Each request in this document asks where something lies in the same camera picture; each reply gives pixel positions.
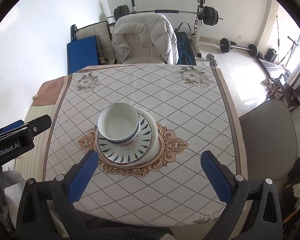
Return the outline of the blue folded mat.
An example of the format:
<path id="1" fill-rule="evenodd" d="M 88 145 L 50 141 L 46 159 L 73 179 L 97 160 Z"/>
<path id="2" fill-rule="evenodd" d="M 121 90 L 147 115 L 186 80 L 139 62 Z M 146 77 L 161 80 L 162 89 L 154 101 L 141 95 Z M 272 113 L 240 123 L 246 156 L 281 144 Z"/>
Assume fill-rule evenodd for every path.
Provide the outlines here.
<path id="1" fill-rule="evenodd" d="M 68 75 L 87 66 L 99 65 L 96 36 L 86 37 L 67 44 Z"/>

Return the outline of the rack barbell with plates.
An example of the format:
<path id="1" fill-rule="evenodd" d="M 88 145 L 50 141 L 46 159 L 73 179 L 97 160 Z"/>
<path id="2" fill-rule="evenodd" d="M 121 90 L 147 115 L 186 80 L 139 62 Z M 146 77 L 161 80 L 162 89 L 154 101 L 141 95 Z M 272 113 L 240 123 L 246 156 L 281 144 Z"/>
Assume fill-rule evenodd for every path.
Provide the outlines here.
<path id="1" fill-rule="evenodd" d="M 224 20 L 224 18 L 219 17 L 218 11 L 213 7 L 205 6 L 203 7 L 203 12 L 192 12 L 183 10 L 170 10 L 170 9 L 156 9 L 156 10 L 143 10 L 130 12 L 128 5 L 119 5 L 114 9 L 113 15 L 108 16 L 108 18 L 113 18 L 115 22 L 127 15 L 131 14 L 143 14 L 143 13 L 157 13 L 157 14 L 191 14 L 196 15 L 199 20 L 202 20 L 205 25 L 214 26 L 219 20 Z"/>

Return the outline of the blue patterned bench pad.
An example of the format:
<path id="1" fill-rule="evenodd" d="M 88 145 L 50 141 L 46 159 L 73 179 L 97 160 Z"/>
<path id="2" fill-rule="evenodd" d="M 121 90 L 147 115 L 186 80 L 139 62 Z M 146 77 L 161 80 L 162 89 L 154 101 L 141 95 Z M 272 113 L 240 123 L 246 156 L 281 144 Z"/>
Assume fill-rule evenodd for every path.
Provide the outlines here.
<path id="1" fill-rule="evenodd" d="M 196 66 L 196 60 L 192 51 L 190 40 L 185 32 L 175 32 L 178 48 L 178 64 Z"/>

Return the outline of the blue leaf pattern plate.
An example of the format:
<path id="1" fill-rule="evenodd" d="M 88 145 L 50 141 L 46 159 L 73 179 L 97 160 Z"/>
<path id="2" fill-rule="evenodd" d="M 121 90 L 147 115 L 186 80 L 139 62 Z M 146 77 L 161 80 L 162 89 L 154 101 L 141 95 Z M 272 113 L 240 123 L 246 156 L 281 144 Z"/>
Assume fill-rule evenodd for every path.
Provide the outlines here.
<path id="1" fill-rule="evenodd" d="M 129 145 L 117 146 L 108 142 L 100 132 L 96 136 L 96 146 L 100 155 L 112 163 L 123 165 L 141 157 L 151 143 L 150 126 L 145 118 L 140 117 L 140 133 Z"/>

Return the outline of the white lower plate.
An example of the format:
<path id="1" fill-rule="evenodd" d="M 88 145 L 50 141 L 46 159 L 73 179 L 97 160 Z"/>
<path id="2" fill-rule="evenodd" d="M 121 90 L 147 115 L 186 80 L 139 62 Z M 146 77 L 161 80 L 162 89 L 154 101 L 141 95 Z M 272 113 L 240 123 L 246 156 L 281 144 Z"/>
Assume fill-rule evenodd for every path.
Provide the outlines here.
<path id="1" fill-rule="evenodd" d="M 139 166 L 149 162 L 151 159 L 154 158 L 154 156 L 157 154 L 157 151 L 159 149 L 158 128 L 155 120 L 152 118 L 152 116 L 149 113 L 147 113 L 143 109 L 136 108 L 136 110 L 141 116 L 145 118 L 145 120 L 148 122 L 150 126 L 151 143 L 149 145 L 149 148 L 147 148 L 147 150 L 141 157 L 139 157 L 134 161 L 131 161 L 130 163 L 123 164 L 124 168 L 131 167 L 131 166 Z"/>

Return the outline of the pink floral white plate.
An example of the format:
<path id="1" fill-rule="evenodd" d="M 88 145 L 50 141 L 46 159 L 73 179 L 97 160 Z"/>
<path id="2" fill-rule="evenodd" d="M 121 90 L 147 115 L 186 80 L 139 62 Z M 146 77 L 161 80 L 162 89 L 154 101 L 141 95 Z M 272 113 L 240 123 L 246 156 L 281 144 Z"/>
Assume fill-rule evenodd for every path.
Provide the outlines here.
<path id="1" fill-rule="evenodd" d="M 144 110 L 136 108 L 139 114 L 139 134 L 123 146 L 112 144 L 96 133 L 95 149 L 100 159 L 118 167 L 137 166 L 154 154 L 158 144 L 158 131 L 154 119 Z"/>

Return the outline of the polka dot white bowl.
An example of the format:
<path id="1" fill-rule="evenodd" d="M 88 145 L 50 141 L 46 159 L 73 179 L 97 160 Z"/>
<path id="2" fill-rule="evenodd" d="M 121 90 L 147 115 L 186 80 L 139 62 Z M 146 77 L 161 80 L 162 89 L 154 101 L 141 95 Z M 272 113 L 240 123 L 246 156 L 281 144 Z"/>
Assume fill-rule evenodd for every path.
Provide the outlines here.
<path id="1" fill-rule="evenodd" d="M 112 119 L 104 132 L 104 137 L 113 144 L 125 144 L 133 140 L 139 133 L 140 117 L 136 121 L 127 118 L 115 117 Z"/>

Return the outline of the black rimmed white bowl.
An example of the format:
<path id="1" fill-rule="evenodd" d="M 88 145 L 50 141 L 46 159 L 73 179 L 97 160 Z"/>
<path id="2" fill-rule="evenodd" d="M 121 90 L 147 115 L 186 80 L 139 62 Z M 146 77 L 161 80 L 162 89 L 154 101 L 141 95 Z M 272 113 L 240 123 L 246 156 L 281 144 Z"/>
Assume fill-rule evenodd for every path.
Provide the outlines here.
<path id="1" fill-rule="evenodd" d="M 127 103 L 114 103 L 100 113 L 97 128 L 107 141 L 120 144 L 128 141 L 137 132 L 139 114 Z"/>

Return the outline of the grey cushioned chair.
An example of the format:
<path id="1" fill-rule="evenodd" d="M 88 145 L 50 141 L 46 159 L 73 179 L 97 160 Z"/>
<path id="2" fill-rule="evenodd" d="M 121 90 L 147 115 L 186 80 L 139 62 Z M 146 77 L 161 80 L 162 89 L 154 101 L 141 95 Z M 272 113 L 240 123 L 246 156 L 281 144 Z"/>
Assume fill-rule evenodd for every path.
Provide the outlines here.
<path id="1" fill-rule="evenodd" d="M 248 179 L 276 181 L 293 168 L 298 146 L 293 119 L 287 106 L 268 100 L 239 117 Z"/>

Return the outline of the plain white small bowl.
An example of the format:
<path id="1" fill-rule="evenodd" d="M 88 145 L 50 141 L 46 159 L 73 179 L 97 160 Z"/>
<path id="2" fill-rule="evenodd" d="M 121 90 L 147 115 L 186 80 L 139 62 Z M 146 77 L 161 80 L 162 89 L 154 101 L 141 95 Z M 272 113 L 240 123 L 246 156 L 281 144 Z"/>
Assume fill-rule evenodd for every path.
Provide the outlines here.
<path id="1" fill-rule="evenodd" d="M 114 145 L 119 145 L 119 146 L 129 145 L 138 137 L 139 133 L 140 133 L 140 130 L 137 129 L 136 132 L 130 138 L 125 139 L 125 140 L 111 141 L 111 143 Z"/>

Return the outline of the black floor barbell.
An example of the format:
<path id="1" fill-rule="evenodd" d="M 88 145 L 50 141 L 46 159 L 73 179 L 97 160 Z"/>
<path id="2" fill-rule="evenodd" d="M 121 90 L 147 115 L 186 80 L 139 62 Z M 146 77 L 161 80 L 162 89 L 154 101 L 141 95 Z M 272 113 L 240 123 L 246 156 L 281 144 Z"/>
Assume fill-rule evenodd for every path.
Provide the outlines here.
<path id="1" fill-rule="evenodd" d="M 258 48 L 254 44 L 250 44 L 247 47 L 239 46 L 235 42 L 229 41 L 227 38 L 222 38 L 219 41 L 219 48 L 223 53 L 229 53 L 232 49 L 246 50 L 251 57 L 257 57 Z"/>

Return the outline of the chrome dumbbell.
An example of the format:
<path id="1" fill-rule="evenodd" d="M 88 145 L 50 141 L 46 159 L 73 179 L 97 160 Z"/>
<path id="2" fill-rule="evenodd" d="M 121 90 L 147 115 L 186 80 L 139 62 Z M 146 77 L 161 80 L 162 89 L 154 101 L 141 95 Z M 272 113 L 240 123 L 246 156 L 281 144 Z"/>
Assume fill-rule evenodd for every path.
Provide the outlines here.
<path id="1" fill-rule="evenodd" d="M 206 60 L 209 62 L 210 67 L 217 67 L 218 66 L 218 61 L 215 59 L 215 55 L 209 53 L 206 55 Z"/>

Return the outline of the weight bench rack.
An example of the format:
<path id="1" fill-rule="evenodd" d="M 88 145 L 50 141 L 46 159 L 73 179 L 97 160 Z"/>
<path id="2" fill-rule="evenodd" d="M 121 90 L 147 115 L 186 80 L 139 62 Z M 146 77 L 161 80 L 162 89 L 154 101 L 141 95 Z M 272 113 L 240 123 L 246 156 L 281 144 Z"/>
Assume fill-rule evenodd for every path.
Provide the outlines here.
<path id="1" fill-rule="evenodd" d="M 203 12 L 205 0 L 198 0 L 198 6 L 196 12 Z M 132 12 L 137 11 L 135 0 L 131 0 L 132 4 Z M 202 57 L 202 54 L 200 52 L 200 49 L 198 47 L 199 39 L 200 39 L 200 31 L 202 28 L 203 21 L 199 20 L 196 16 L 196 19 L 194 20 L 194 26 L 193 28 L 190 26 L 189 22 L 183 21 L 179 24 L 178 28 L 174 31 L 176 32 L 185 32 L 187 34 L 188 39 L 190 40 L 192 51 L 194 53 L 194 57 Z"/>

